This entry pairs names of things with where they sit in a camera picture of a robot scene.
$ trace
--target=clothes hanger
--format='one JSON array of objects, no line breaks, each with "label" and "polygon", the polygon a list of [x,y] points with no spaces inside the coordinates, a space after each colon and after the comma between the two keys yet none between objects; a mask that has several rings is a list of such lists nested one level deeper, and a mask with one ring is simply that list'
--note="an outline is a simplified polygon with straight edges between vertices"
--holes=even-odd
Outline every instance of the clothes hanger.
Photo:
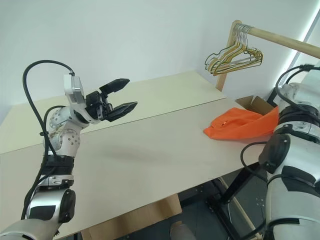
[{"label": "clothes hanger", "polygon": [[238,33],[233,31],[232,34],[233,34],[233,38],[235,40],[234,40],[234,43],[231,46],[228,46],[228,47],[222,49],[219,53],[212,53],[206,58],[206,60],[204,62],[204,65],[205,65],[205,69],[208,70],[209,72],[214,67],[215,62],[218,61],[219,59],[221,59],[222,55],[225,52],[234,51],[239,47],[239,45],[240,45],[239,38],[236,37],[236,34],[238,34]]},{"label": "clothes hanger", "polygon": [[214,58],[210,65],[209,65],[209,72],[212,73],[213,69],[216,67],[216,64],[219,64],[220,62],[223,63],[229,63],[228,57],[233,54],[240,54],[243,52],[244,43],[242,39],[242,32],[238,30],[234,30],[233,32],[234,37],[234,43],[232,46],[228,47],[226,51],[224,51],[222,54],[220,54],[217,58]]},{"label": "clothes hanger", "polygon": [[[214,76],[216,76],[218,74],[229,73],[229,72],[233,72],[236,70],[251,68],[251,67],[261,65],[262,60],[263,60],[262,52],[256,48],[248,48],[247,35],[248,35],[250,28],[251,28],[250,26],[247,26],[244,24],[237,24],[234,27],[234,31],[243,33],[242,35],[240,35],[243,48],[241,48],[237,52],[232,52],[231,54],[226,56],[223,59],[223,61],[220,61],[218,64],[216,62],[213,71],[211,71],[211,73]],[[238,56],[241,53],[249,54],[250,57],[247,57],[247,58],[244,58],[241,60],[237,60],[237,61],[232,61],[232,59],[234,57]]]},{"label": "clothes hanger", "polygon": [[[233,72],[240,69],[259,66],[263,60],[263,54],[256,48],[248,48],[247,34],[250,26],[237,24],[234,27],[233,37],[235,39],[232,46],[222,49],[218,54],[213,53],[205,61],[205,69],[214,76]],[[244,53],[249,55],[246,58],[234,60],[235,57]]]}]

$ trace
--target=table surface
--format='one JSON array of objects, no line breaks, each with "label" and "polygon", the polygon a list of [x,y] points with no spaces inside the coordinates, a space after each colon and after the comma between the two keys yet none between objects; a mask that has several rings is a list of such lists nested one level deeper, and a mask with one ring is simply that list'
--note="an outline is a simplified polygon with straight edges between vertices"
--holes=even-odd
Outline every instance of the table surface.
[{"label": "table surface", "polygon": [[[84,89],[86,94],[95,90]],[[108,101],[114,107],[138,101],[135,109],[116,121],[90,124],[81,133],[137,121],[223,98],[225,96],[213,84],[195,71],[130,82],[124,89],[111,93],[108,96]],[[66,96],[35,102],[35,106],[42,116],[48,108],[55,105],[68,105]],[[0,126],[0,154],[42,143],[43,137],[39,135],[41,131],[38,120],[28,103],[13,106]]]},{"label": "table surface", "polygon": [[[242,167],[250,142],[218,141],[203,129],[232,107],[224,98],[81,135],[73,174],[75,215],[59,238],[86,229]],[[262,146],[244,154],[257,161]],[[0,229],[17,221],[40,167],[43,146],[0,155]]]}]

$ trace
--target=wooden rod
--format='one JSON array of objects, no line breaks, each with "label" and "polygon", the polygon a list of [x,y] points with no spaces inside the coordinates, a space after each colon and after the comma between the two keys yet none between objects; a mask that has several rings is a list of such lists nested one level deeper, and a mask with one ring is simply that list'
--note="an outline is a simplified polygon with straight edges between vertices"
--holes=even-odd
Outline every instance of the wooden rod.
[{"label": "wooden rod", "polygon": [[[242,24],[242,22],[240,20],[235,20],[230,28],[230,33],[229,33],[229,38],[228,38],[228,42],[226,43],[226,46],[229,47],[232,44],[234,44],[235,38],[234,38],[234,28],[236,24]],[[220,92],[222,91],[222,89],[224,88],[225,85],[225,81],[227,78],[227,74],[223,73],[220,74],[216,80],[216,84],[215,84],[215,88],[218,89]]]},{"label": "wooden rod", "polygon": [[320,47],[255,27],[248,34],[320,59]]}]

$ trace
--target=cardboard box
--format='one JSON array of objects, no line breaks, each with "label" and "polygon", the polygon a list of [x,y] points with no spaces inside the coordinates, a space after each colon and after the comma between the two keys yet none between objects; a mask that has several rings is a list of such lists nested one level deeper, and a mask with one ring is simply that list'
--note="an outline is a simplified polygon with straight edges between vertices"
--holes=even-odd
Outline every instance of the cardboard box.
[{"label": "cardboard box", "polygon": [[83,240],[113,240],[182,213],[177,194],[81,231]]},{"label": "cardboard box", "polygon": [[245,96],[235,100],[236,103],[240,104],[245,109],[261,114],[266,115],[269,113],[274,107],[267,103],[259,96]]}]

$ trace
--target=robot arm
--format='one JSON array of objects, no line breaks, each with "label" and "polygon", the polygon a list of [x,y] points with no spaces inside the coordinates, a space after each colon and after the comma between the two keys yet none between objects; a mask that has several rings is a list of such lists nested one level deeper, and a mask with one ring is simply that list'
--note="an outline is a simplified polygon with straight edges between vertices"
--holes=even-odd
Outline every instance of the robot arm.
[{"label": "robot arm", "polygon": [[64,91],[69,106],[52,114],[47,132],[56,156],[52,150],[48,151],[41,172],[43,180],[32,192],[26,219],[2,231],[1,240],[51,240],[59,233],[61,224],[73,218],[76,194],[70,187],[74,183],[72,171],[81,142],[80,132],[90,123],[112,122],[135,108],[137,102],[113,108],[107,101],[108,94],[121,90],[128,82],[129,79],[116,79],[100,87],[101,92],[94,91],[85,98],[80,78],[71,74],[64,76]]},{"label": "robot arm", "polygon": [[259,156],[267,171],[265,240],[320,235],[320,71],[311,68],[301,83],[279,89],[278,126]]}]

